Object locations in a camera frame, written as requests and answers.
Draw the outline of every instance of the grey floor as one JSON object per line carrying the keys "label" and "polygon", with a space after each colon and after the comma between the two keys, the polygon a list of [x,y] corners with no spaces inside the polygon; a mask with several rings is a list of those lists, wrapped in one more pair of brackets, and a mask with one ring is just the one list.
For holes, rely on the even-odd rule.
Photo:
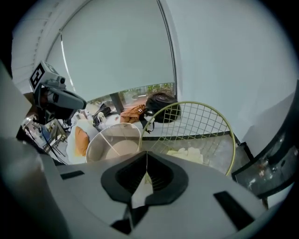
{"label": "grey floor", "polygon": [[[225,174],[231,164],[233,154],[232,138],[229,135],[204,139],[176,141],[143,141],[142,150],[167,153],[180,148],[199,148],[204,156],[204,164]],[[235,160],[229,175],[249,162],[243,147],[236,147]]]}

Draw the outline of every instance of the wires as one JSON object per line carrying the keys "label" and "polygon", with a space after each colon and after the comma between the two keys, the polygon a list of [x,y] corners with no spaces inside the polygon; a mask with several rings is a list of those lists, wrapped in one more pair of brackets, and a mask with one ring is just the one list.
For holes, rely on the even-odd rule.
{"label": "wires", "polygon": [[59,157],[57,156],[57,154],[54,152],[52,146],[49,144],[49,142],[47,141],[46,137],[45,137],[44,134],[43,134],[43,125],[41,125],[41,127],[42,127],[42,135],[43,135],[44,139],[46,140],[47,145],[49,146],[49,148],[50,148],[51,151],[53,152],[53,154],[56,156],[56,158],[57,158],[61,163],[66,164],[66,163],[65,163],[61,158],[59,158]]}

